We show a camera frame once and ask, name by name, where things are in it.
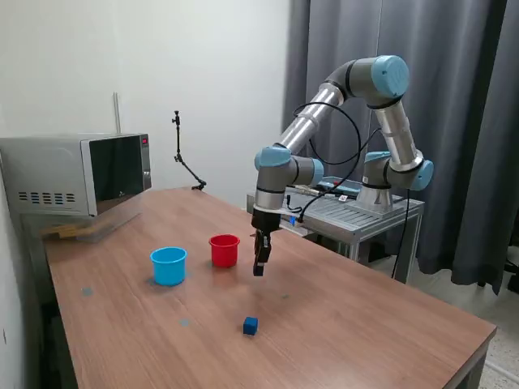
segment blue cup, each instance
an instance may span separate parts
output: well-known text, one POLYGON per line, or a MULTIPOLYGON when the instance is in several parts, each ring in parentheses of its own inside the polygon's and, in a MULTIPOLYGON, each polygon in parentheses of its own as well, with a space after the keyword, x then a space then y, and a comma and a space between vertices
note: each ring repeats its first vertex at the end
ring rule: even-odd
POLYGON ((180 247, 163 247, 150 255, 153 262, 155 282, 175 286, 186 278, 187 251, 180 247))

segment light blue joint cap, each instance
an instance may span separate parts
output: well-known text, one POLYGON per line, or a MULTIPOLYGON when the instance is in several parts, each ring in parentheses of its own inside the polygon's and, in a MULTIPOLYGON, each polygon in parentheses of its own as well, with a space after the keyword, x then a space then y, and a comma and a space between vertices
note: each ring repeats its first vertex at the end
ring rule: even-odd
POLYGON ((320 160, 312 158, 314 162, 314 177, 311 179, 310 185, 317 185, 323 179, 324 176, 324 166, 320 160))
POLYGON ((427 185, 429 185, 429 182, 431 182, 434 171, 435 164, 433 164, 430 160, 424 160, 409 189, 424 190, 427 188, 427 185))
POLYGON ((379 160, 381 158, 387 158, 391 156, 390 152, 368 152, 364 157, 364 162, 369 162, 370 160, 379 160))
POLYGON ((409 87, 409 68, 397 55, 381 55, 371 65, 371 79, 377 91, 396 98, 409 87))
POLYGON ((288 148, 277 146, 264 147, 256 154, 254 166, 256 170, 281 166, 288 163, 291 156, 292 153, 288 148))

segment microwave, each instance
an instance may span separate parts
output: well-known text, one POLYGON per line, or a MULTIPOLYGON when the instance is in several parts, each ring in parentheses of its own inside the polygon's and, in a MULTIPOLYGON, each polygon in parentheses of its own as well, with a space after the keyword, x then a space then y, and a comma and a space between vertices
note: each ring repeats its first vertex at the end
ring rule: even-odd
POLYGON ((98 216, 152 186, 148 134, 2 138, 0 157, 20 214, 98 216))

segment black cable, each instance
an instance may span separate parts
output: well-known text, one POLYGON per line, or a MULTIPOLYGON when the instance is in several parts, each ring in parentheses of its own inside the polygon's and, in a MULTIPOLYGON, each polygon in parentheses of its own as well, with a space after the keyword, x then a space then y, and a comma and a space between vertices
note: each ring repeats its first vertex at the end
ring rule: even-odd
POLYGON ((360 131, 358 130, 358 127, 357 127, 357 124, 355 123, 355 121, 346 113, 344 112, 342 109, 340 109, 339 107, 337 107, 336 105, 333 105, 333 104, 329 104, 329 103, 324 103, 322 101, 312 101, 310 103, 306 103, 306 104, 302 104, 300 105, 299 107, 297 107, 295 110, 294 110, 294 116, 298 116, 298 112, 304 108, 304 107, 307 107, 308 105, 326 105, 330 108, 333 108, 337 111, 339 111, 340 113, 342 113, 344 116, 346 116, 346 118, 351 122, 351 124, 353 125, 354 129, 355 129, 355 133, 357 135, 357 154, 355 154, 355 156, 357 157, 356 160, 355 160, 355 163, 352 167, 352 169, 348 172, 348 174, 346 174, 346 176, 344 178, 342 178, 336 185, 332 186, 331 188, 329 188, 328 190, 326 190, 325 192, 322 192, 320 194, 318 194, 317 196, 315 196, 312 200, 310 200, 308 203, 305 204, 305 206, 302 208, 301 212, 299 213, 299 218, 298 218, 298 222, 299 223, 302 223, 302 218, 305 216, 305 211, 308 209, 308 207, 310 207, 315 201, 317 201, 317 199, 320 199, 321 197, 323 197, 325 194, 327 193, 330 193, 332 191, 334 191, 335 189, 337 189, 339 186, 342 185, 342 183, 344 183, 344 181, 346 181, 350 176, 351 174, 354 172, 354 170, 357 168, 357 165, 358 165, 358 161, 360 160, 360 153, 362 151, 362 144, 361 144, 361 139, 360 139, 360 131))
POLYGON ((395 278, 395 272, 397 271, 398 258, 400 257, 400 250, 402 248, 402 244, 404 242, 405 235, 405 227, 407 227, 407 217, 409 216, 409 198, 410 198, 410 190, 407 190, 407 207, 405 207, 405 219, 404 219, 404 229, 402 230, 402 236, 400 237, 400 243, 398 244, 398 252, 397 257, 395 258, 395 264, 392 266, 391 278, 395 278))
POLYGON ((290 194, 286 195, 286 207, 288 208, 289 211, 292 211, 293 213, 298 213, 298 212, 302 211, 301 207, 292 208, 290 206, 290 194))
MULTIPOLYGON (((382 129, 380 127, 379 128, 375 128, 375 130, 371 133, 371 135, 366 139, 366 142, 364 142, 362 144, 362 146, 360 147, 361 151, 364 150, 364 148, 366 148, 367 144, 371 141, 371 138, 373 138, 373 135, 375 135, 376 132, 379 131, 379 130, 382 130, 382 129)), ((317 154, 317 151, 315 150, 314 144, 311 141, 311 139, 310 139, 310 147, 311 147, 311 150, 314 152, 315 156, 317 158, 319 158, 319 160, 321 162, 324 162, 326 165, 342 165, 342 164, 345 164, 346 162, 350 162, 357 155, 355 153, 350 158, 348 158, 347 160, 343 160, 342 162, 328 162, 327 160, 323 159, 319 154, 317 154)))

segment white wall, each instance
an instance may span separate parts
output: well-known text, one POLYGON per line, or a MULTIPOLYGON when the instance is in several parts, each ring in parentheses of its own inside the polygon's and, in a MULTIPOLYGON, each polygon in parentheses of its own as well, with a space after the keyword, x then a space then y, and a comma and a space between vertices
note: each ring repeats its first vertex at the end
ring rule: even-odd
POLYGON ((193 185, 244 207, 254 155, 281 133, 289 0, 118 0, 123 132, 148 132, 156 189, 193 185))
MULTIPOLYGON (((0 106, 0 136, 6 123, 0 106)), ((15 235, 0 174, 0 388, 38 384, 40 317, 28 263, 15 235)))
MULTIPOLYGON (((0 137, 115 131, 118 88, 105 0, 0 2, 0 137)), ((38 384, 39 318, 0 182, 0 388, 38 384)))
MULTIPOLYGON (((238 206, 254 155, 281 132, 290 0, 0 2, 0 136, 148 132, 155 189, 193 185, 238 206)), ((0 388, 37 378, 37 320, 0 187, 0 388), (6 344, 2 329, 6 331, 6 344)))
POLYGON ((115 131, 109 2, 0 3, 0 104, 9 134, 115 131))

